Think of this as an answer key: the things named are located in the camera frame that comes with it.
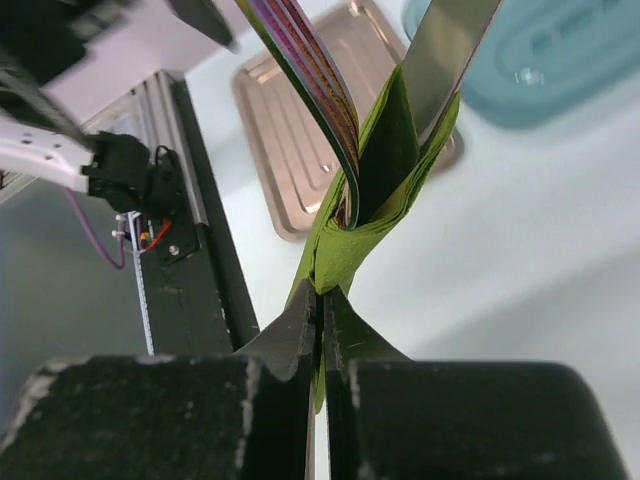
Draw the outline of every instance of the metal tray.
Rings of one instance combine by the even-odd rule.
[[[314,25],[363,122],[406,48],[370,0],[345,2]],[[268,52],[238,71],[233,91],[276,232],[285,240],[301,240],[339,168],[338,160]],[[440,168],[455,158],[454,142],[445,147]]]

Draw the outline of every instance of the green napkin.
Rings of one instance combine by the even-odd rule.
[[[336,286],[346,293],[358,267],[375,246],[407,214],[422,187],[429,170],[449,139],[460,106],[456,96],[445,113],[441,126],[427,153],[411,174],[389,197],[374,219],[354,230],[341,229],[334,218],[345,178],[339,172],[333,180],[318,211],[311,233],[305,244],[289,299],[300,282],[310,279],[316,292],[323,294]],[[397,66],[378,96],[361,131],[360,153],[365,162],[393,162],[399,156],[419,155],[418,140],[413,127],[402,70]],[[324,362],[316,385],[316,410],[324,400]]]

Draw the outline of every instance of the blue plastic container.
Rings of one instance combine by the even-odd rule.
[[[430,0],[410,0],[412,39]],[[505,0],[462,86],[505,128],[530,128],[640,67],[640,0]]]

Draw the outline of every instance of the red wire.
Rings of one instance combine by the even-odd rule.
[[[164,235],[167,233],[170,227],[171,227],[171,221],[165,220],[164,227],[162,227],[162,230],[160,230],[160,233],[156,235],[156,238],[153,239],[153,242],[151,242],[151,245],[145,248],[144,251],[148,252],[153,247],[155,247],[158,244],[158,242],[162,239],[162,237],[164,237]]]

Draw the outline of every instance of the gray floor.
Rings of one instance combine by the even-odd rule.
[[[80,200],[115,250],[113,211]],[[35,181],[0,204],[0,424],[47,359],[145,352],[131,264],[118,272],[95,253],[60,188]]]

